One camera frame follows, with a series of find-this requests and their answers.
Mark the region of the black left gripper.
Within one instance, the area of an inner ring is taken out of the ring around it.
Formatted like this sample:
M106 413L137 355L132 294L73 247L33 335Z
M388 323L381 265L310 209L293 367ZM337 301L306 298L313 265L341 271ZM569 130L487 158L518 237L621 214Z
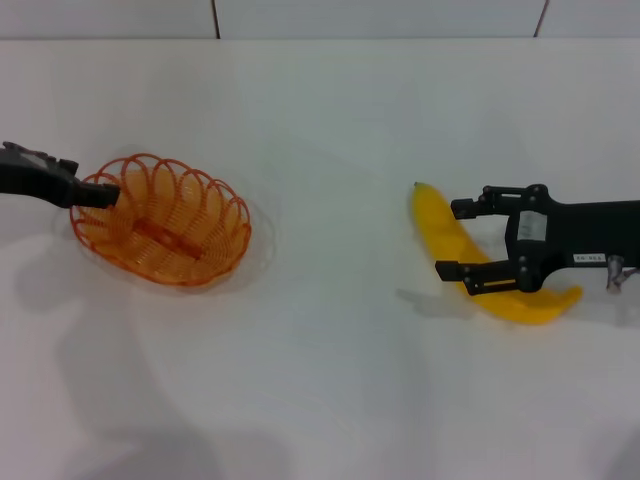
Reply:
M77 162L56 159L16 143L2 143L2 194L29 196L60 208L116 205L120 195L118 185L80 183L75 176L77 170Z

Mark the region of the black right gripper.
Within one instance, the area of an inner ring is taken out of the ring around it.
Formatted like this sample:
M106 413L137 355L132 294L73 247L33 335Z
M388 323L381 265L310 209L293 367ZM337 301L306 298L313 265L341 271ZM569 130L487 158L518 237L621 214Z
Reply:
M487 185L476 200L454 199L450 206L455 219L509 216L509 260L435 262L443 282L462 283L470 296L536 292L552 273L568 268L604 268L607 290L618 293L639 271L637 200L565 204L542 184Z

